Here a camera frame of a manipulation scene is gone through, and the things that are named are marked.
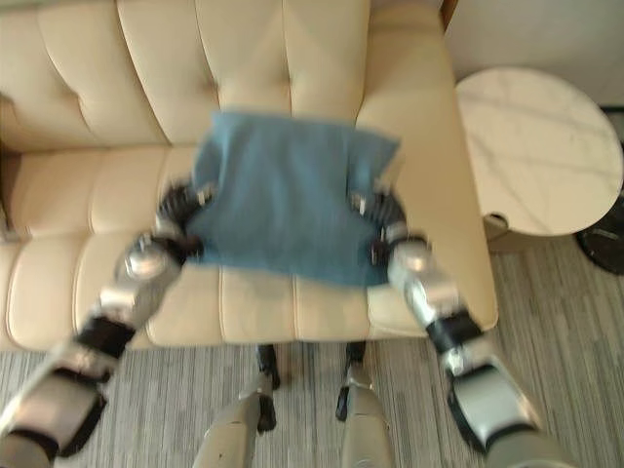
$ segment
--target cream leather sofa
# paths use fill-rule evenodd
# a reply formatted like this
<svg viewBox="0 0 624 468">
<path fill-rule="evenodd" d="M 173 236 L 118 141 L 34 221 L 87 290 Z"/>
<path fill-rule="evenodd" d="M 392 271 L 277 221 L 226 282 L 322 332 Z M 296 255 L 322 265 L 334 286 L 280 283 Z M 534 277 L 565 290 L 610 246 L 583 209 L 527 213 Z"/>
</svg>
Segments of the cream leather sofa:
<svg viewBox="0 0 624 468">
<path fill-rule="evenodd" d="M 219 107 L 352 122 L 401 139 L 389 177 L 477 320 L 488 251 L 438 12 L 364 0 L 119 0 L 0 14 L 0 349 L 84 321 L 117 255 L 188 173 Z M 17 154 L 10 154 L 8 149 Z M 388 287 L 185 268 L 135 346 L 418 336 Z"/>
</svg>

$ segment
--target round side table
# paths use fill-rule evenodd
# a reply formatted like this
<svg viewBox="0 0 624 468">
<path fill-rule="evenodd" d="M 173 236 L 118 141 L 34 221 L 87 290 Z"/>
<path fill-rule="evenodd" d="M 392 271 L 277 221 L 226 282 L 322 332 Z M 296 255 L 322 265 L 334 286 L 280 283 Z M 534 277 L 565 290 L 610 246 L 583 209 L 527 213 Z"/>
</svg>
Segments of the round side table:
<svg viewBox="0 0 624 468">
<path fill-rule="evenodd" d="M 475 73 L 457 95 L 491 251 L 571 234 L 608 212 L 622 186 L 622 149 L 586 95 L 516 67 Z"/>
</svg>

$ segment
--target blue cloth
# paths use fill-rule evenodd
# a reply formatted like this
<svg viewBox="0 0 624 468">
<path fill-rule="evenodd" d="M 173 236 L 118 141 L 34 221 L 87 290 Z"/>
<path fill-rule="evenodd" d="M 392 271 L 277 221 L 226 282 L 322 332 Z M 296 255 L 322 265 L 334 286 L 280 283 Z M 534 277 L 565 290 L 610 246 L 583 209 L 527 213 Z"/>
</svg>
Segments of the blue cloth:
<svg viewBox="0 0 624 468">
<path fill-rule="evenodd" d="M 222 112 L 199 149 L 195 188 L 216 196 L 187 226 L 202 263 L 260 268 L 353 286 L 387 281 L 369 264 L 374 225 L 348 193 L 368 196 L 398 142 L 345 125 Z"/>
</svg>

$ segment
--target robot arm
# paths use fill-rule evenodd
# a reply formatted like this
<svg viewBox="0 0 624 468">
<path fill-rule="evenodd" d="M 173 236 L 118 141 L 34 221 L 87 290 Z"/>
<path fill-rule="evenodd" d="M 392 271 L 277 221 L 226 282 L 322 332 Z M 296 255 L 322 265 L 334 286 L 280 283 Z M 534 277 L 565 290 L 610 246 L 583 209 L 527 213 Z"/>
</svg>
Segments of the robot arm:
<svg viewBox="0 0 624 468">
<path fill-rule="evenodd" d="M 448 405 L 488 468 L 572 468 L 542 423 L 511 366 L 471 318 L 457 284 L 437 264 L 422 239 L 398 240 L 388 264 L 390 283 L 427 330 L 450 389 Z"/>
<path fill-rule="evenodd" d="M 175 187 L 102 289 L 84 327 L 54 349 L 0 416 L 0 467 L 48 468 L 80 450 L 106 405 L 102 393 L 127 343 L 158 310 L 184 261 L 201 249 L 183 225 L 209 199 Z"/>
</svg>

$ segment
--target gray carpet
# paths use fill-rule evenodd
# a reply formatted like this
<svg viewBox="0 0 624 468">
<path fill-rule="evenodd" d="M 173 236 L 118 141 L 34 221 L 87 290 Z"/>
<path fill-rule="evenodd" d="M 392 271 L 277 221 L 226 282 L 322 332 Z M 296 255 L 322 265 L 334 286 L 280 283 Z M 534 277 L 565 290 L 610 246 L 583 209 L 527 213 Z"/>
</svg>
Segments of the gray carpet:
<svg viewBox="0 0 624 468">
<path fill-rule="evenodd" d="M 493 334 L 583 467 L 624 467 L 624 279 L 597 269 L 572 239 L 493 259 L 500 323 Z M 256 445 L 257 467 L 338 466 L 333 418 L 342 347 L 278 348 L 285 385 L 278 427 Z M 0 403 L 40 362 L 0 355 Z M 368 366 L 392 421 L 400 467 L 480 467 L 445 406 L 445 382 L 425 341 L 370 346 Z M 59 467 L 190 467 L 215 416 L 254 372 L 251 348 L 134 352 L 87 448 Z"/>
</svg>

